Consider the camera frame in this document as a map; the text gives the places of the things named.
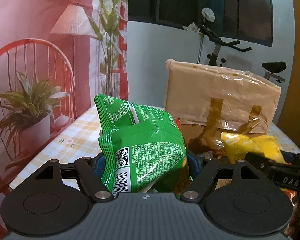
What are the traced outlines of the black exercise bike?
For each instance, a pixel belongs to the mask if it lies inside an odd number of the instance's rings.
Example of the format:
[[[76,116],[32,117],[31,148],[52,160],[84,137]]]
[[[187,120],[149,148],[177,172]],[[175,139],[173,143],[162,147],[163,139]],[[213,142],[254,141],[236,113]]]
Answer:
[[[214,24],[216,19],[212,9],[203,8],[199,16],[202,23],[192,22],[188,26],[183,26],[185,31],[194,32],[199,36],[197,64],[238,68],[242,71],[255,72],[269,81],[278,83],[286,81],[282,77],[283,71],[287,69],[284,61],[264,62],[254,58],[254,51],[251,47],[241,48],[240,40],[224,41],[208,27],[208,24]]]

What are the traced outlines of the green snack bag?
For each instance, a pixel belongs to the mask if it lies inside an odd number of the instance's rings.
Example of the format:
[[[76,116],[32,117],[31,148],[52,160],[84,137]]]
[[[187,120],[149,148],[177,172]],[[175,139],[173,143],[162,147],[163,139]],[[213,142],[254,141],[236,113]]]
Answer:
[[[186,147],[175,119],[159,108],[98,94],[94,98],[105,157],[102,183],[120,192],[172,192],[190,184]]]

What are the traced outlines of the red printed backdrop curtain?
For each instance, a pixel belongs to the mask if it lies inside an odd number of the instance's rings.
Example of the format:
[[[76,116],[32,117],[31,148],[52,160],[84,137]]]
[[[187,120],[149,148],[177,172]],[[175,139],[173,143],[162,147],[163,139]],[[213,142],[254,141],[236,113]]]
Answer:
[[[0,0],[0,205],[97,94],[128,98],[127,23],[128,0]]]

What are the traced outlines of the taped cardboard box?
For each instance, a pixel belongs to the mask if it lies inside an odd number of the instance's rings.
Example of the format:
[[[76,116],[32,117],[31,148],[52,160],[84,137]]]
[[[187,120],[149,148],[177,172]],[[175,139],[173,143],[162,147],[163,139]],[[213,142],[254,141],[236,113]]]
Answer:
[[[166,61],[164,109],[180,120],[193,153],[224,153],[221,134],[248,137],[268,133],[281,88],[249,71]]]

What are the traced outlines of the dark window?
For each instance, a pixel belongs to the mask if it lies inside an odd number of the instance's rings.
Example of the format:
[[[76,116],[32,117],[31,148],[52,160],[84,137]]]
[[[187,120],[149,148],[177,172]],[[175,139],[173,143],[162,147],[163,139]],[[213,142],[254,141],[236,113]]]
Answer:
[[[128,19],[178,29],[204,24],[221,37],[273,44],[272,0],[129,0]]]

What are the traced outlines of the yellow snack bag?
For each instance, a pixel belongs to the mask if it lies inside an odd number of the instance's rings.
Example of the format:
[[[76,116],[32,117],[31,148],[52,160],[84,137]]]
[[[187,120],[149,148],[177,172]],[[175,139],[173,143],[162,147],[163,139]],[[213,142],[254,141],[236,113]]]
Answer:
[[[260,135],[250,138],[242,134],[222,132],[221,141],[231,164],[238,159],[244,159],[248,152],[263,155],[279,164],[286,163],[279,142],[273,136]]]

